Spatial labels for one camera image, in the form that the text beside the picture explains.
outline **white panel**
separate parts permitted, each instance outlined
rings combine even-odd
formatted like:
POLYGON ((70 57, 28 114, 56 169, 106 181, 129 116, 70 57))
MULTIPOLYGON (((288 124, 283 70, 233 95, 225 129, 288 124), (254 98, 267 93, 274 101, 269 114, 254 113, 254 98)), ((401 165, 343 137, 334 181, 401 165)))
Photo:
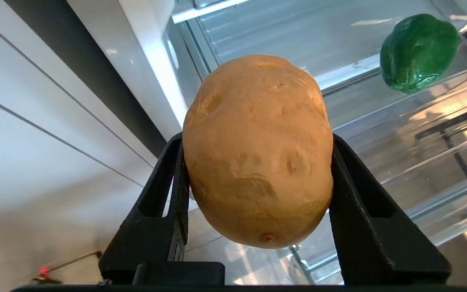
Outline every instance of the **white panel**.
MULTIPOLYGON (((169 96, 178 98, 178 94, 181 95, 178 84, 173 84, 172 88, 169 89, 161 87, 162 80, 157 79, 154 68, 144 55, 118 0, 70 0, 69 4, 96 43, 105 52, 106 57, 135 95, 161 135, 169 140, 173 135, 179 133, 182 128, 176 118, 176 111, 173 111, 167 100, 169 96), (169 92, 171 90, 176 91, 176 94, 169 92)), ((168 11, 168 14, 165 13, 168 19, 171 11, 170 6, 174 3, 163 0, 162 3, 152 1, 145 2, 145 4, 160 6, 158 10, 168 11)), ((150 15, 153 17, 152 25, 147 31, 154 34, 151 39, 153 48, 158 49, 157 52, 160 54, 154 58, 167 60, 167 52, 161 43, 161 35, 167 24, 167 19, 163 20, 163 14, 161 12, 160 15, 156 13, 150 15)), ((162 76, 162 79, 167 79, 169 74, 174 75, 170 63, 166 63, 165 67, 161 69, 168 72, 167 76, 162 76)), ((185 114, 186 108, 183 109, 183 113, 180 113, 180 122, 183 121, 185 114)))
POLYGON ((135 32, 143 54, 147 57, 163 93, 165 93, 165 98, 180 126, 183 127, 188 108, 162 38, 172 9, 174 9, 174 2, 166 0, 118 1, 135 32))
POLYGON ((0 37, 0 104, 144 185, 152 167, 0 37))
POLYGON ((0 109, 0 291, 103 250, 141 189, 0 109))
POLYGON ((55 80, 74 99, 91 112, 98 122, 108 127, 151 166, 156 157, 109 110, 75 73, 33 32, 32 29, 0 0, 0 33, 48 76, 55 80))

